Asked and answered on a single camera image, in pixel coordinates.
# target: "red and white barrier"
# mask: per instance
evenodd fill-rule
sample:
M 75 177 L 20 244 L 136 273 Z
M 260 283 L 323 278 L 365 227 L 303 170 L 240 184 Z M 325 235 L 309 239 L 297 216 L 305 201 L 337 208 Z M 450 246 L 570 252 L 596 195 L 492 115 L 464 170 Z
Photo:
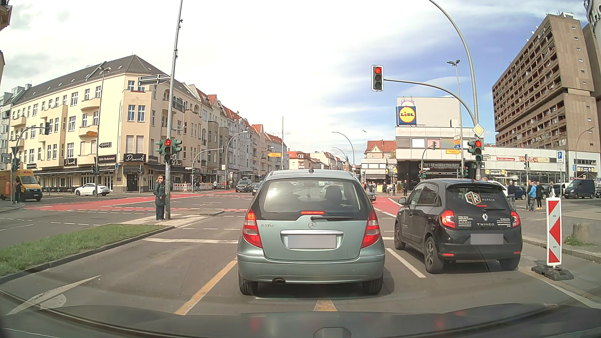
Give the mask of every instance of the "red and white barrier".
M 547 203 L 547 266 L 561 264 L 561 198 L 548 197 Z

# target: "license plate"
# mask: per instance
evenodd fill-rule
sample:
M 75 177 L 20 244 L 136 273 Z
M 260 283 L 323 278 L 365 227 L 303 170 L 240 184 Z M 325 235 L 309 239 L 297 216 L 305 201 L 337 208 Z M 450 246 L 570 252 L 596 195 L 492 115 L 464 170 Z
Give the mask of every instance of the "license plate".
M 336 249 L 336 235 L 288 235 L 290 249 Z
M 472 245 L 503 244 L 503 234 L 502 233 L 473 233 L 469 237 L 469 243 Z

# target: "dark van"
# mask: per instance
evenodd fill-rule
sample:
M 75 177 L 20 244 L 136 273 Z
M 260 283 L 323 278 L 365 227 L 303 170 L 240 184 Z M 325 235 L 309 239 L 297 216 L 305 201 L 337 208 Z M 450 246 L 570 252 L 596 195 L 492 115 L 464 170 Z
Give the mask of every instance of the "dark van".
M 573 180 L 564 190 L 565 198 L 594 198 L 595 181 L 593 180 Z

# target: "sky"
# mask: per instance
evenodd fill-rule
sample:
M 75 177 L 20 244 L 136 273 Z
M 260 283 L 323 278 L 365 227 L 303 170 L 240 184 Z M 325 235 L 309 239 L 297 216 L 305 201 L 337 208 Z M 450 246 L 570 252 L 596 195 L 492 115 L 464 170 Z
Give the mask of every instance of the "sky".
M 474 65 L 480 124 L 494 143 L 491 87 L 547 13 L 586 24 L 582 0 L 436 0 L 461 30 Z M 0 32 L 2 92 L 136 54 L 171 71 L 179 0 L 11 0 Z M 445 96 L 435 88 L 386 82 L 371 91 L 372 64 L 384 77 L 436 84 L 473 110 L 461 40 L 429 0 L 183 0 L 175 78 L 217 94 L 291 150 L 328 151 L 353 162 L 367 140 L 393 140 L 397 96 Z M 472 126 L 464 110 L 465 126 Z

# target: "grass median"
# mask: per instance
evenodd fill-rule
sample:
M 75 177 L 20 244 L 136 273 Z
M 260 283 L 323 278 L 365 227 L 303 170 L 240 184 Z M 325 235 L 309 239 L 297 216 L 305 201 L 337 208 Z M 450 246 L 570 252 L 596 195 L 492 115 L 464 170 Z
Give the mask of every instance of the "grass median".
M 0 276 L 23 271 L 30 266 L 52 262 L 85 250 L 97 249 L 163 227 L 146 224 L 107 224 L 2 248 L 0 249 Z

